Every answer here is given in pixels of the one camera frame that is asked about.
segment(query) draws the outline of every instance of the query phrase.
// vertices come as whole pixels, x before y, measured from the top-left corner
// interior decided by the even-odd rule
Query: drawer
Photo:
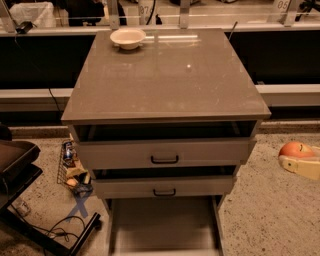
[[[229,167],[104,170],[92,180],[101,199],[224,195],[234,185]]]
[[[246,163],[255,139],[184,139],[83,142],[75,147],[89,170]]]
[[[220,256],[218,223],[210,197],[115,199],[109,255]]]

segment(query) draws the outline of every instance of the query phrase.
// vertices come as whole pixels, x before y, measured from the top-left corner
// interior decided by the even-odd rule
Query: cabinet top
[[[97,33],[64,124],[255,120],[269,109],[219,29],[146,29],[134,50]]]

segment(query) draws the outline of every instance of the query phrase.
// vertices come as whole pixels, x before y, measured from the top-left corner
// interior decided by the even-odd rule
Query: wire
[[[32,66],[33,66],[40,74],[42,74],[42,75],[44,76],[45,81],[46,81],[46,84],[47,84],[47,88],[48,88],[49,93],[50,93],[50,95],[51,95],[51,98],[54,100],[54,103],[55,103],[55,105],[56,105],[57,110],[59,111],[59,113],[62,114],[62,111],[61,111],[61,109],[60,109],[60,107],[59,107],[58,101],[57,101],[56,97],[54,97],[54,95],[53,95],[53,93],[52,93],[52,91],[51,91],[51,88],[50,88],[50,86],[48,85],[48,79],[47,79],[45,73],[38,67],[38,65],[36,65],[36,64],[32,61],[32,59],[30,58],[30,56],[28,56],[27,52],[26,52],[26,51],[21,47],[21,45],[18,43],[18,41],[17,41],[17,34],[16,34],[15,37],[14,37],[14,42],[15,42],[15,44],[17,45],[17,47],[20,49],[20,51],[21,51],[25,56],[27,56],[27,59],[28,59],[28,61],[32,64]]]

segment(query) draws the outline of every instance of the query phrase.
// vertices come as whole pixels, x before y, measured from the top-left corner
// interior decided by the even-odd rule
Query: drawer unit
[[[217,29],[99,31],[64,111],[114,256],[222,256],[216,209],[270,111]]]
[[[244,164],[255,143],[255,139],[227,138],[81,142],[75,145],[83,165],[94,170]]]

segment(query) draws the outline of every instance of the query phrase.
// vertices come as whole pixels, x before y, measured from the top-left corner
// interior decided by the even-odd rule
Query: terrazzo floor
[[[50,229],[76,207],[72,193],[57,183],[61,143],[68,133],[64,127],[58,131],[45,127],[12,131],[14,139],[31,141],[41,149],[35,164],[43,174],[22,198],[31,208],[27,221]],[[293,140],[319,146],[320,123],[265,123],[259,130],[257,144],[219,210],[225,255],[320,255],[320,183],[288,173],[277,162],[279,149]],[[94,192],[85,200],[84,211],[73,212],[85,223],[97,212],[102,221],[101,229],[91,233],[78,255],[107,255],[108,214]],[[82,225],[77,219],[63,225],[72,233],[81,232]],[[73,237],[69,242],[63,237],[57,241],[68,247]],[[51,254],[0,223],[0,255]]]

